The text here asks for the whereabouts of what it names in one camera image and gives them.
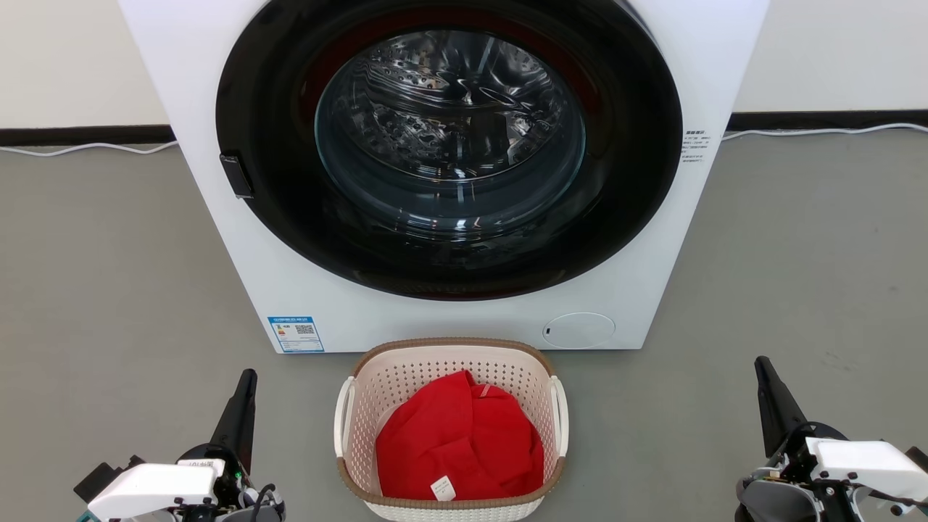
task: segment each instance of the white basket handle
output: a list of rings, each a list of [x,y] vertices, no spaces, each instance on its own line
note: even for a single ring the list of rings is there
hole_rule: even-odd
[[[351,412],[354,408],[354,377],[345,379],[342,391],[339,392],[339,402],[335,406],[335,426],[332,434],[335,442],[335,456],[343,457],[347,446],[348,434],[351,432]]]
[[[561,379],[551,375],[551,407],[554,410],[554,437],[558,442],[558,454],[567,456],[567,444],[571,437],[570,415],[567,411],[567,395]]]

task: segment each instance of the red garment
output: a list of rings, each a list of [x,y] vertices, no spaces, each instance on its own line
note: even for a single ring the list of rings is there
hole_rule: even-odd
[[[432,484],[444,476],[456,501],[516,497],[541,488],[544,467],[541,438],[516,398],[466,371],[428,383],[377,436],[385,497],[436,500]]]

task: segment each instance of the white wall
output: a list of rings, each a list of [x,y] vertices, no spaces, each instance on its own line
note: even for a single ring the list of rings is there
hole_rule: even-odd
[[[928,0],[771,0],[735,111],[928,109],[926,21]],[[0,128],[166,123],[116,0],[0,4]]]

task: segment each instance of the blue and white sticker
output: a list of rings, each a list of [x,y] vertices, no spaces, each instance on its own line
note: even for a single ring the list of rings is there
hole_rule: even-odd
[[[319,330],[311,317],[269,317],[271,328],[284,353],[325,351],[319,339]]]

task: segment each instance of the front-loading washing machine door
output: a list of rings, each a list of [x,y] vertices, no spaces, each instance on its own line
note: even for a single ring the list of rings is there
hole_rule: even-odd
[[[611,0],[272,0],[216,123],[217,161],[282,241],[442,300],[608,259],[660,206],[682,138],[657,45]]]

